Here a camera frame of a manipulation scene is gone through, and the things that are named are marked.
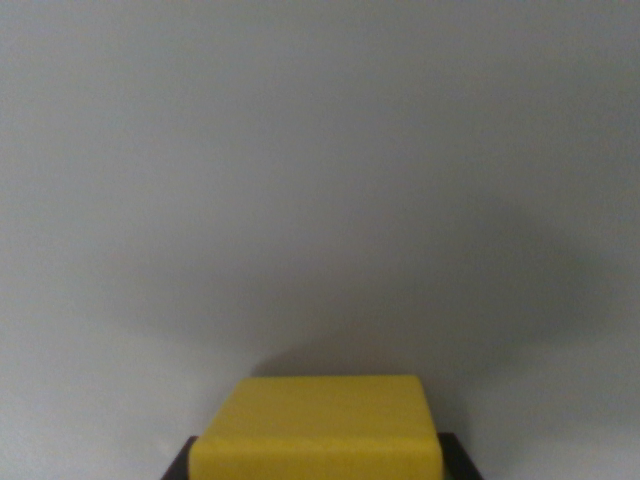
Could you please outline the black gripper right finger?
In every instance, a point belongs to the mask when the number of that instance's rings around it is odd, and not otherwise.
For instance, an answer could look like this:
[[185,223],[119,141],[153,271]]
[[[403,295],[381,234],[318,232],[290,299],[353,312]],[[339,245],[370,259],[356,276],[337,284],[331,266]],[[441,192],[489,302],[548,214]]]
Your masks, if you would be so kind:
[[439,432],[438,440],[443,454],[445,480],[484,480],[454,433]]

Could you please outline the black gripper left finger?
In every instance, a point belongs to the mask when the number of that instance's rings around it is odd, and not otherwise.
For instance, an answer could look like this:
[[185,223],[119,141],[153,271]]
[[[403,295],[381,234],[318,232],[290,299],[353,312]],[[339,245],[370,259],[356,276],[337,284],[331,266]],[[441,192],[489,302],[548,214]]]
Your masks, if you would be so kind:
[[197,436],[191,436],[187,439],[181,450],[178,452],[174,460],[171,462],[161,480],[188,480],[188,459],[191,447],[198,439]]

